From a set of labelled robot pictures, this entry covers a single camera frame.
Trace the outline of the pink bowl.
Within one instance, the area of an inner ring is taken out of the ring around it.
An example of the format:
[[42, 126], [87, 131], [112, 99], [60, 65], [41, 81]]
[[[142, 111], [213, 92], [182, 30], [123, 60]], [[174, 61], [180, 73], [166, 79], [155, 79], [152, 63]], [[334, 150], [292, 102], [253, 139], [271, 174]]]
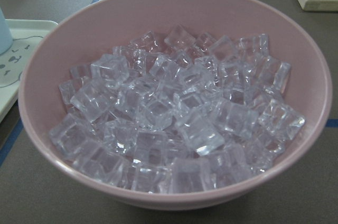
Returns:
[[[89, 62], [114, 45], [153, 30], [168, 32], [181, 24], [193, 34], [204, 31], [232, 38], [266, 33], [273, 56], [292, 70], [285, 100], [306, 123], [274, 167], [253, 179], [222, 189], [190, 194], [148, 194], [99, 183], [74, 170], [48, 139], [65, 116], [58, 85], [73, 65]], [[24, 128], [35, 147], [72, 179], [133, 206], [180, 211], [215, 206], [240, 197], [294, 165], [315, 143], [329, 117], [333, 86], [324, 55], [295, 21], [258, 0], [101, 0], [65, 19], [43, 38], [27, 63], [18, 91]]]

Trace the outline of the clear ice cubes pile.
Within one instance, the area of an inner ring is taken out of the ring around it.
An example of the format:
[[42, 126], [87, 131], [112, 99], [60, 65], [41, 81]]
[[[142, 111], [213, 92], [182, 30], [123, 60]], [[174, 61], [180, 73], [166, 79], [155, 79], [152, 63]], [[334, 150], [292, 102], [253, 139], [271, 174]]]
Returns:
[[147, 32], [70, 69], [49, 138], [74, 169], [146, 193], [223, 188], [266, 172], [305, 125], [269, 38]]

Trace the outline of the light blue plastic cup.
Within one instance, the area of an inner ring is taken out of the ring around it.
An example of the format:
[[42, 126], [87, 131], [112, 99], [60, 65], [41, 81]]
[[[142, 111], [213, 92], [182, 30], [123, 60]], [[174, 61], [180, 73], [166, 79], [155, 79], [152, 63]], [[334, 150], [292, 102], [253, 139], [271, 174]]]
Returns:
[[6, 52], [13, 44], [12, 34], [5, 16], [0, 10], [0, 54]]

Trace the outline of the cream bear print tray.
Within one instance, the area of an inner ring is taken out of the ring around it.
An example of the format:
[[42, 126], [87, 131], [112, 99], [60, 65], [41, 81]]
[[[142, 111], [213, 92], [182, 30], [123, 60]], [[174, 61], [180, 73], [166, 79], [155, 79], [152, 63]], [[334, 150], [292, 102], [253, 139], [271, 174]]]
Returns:
[[17, 101], [21, 74], [34, 49], [56, 26], [54, 21], [7, 19], [12, 46], [1, 54], [1, 120]]

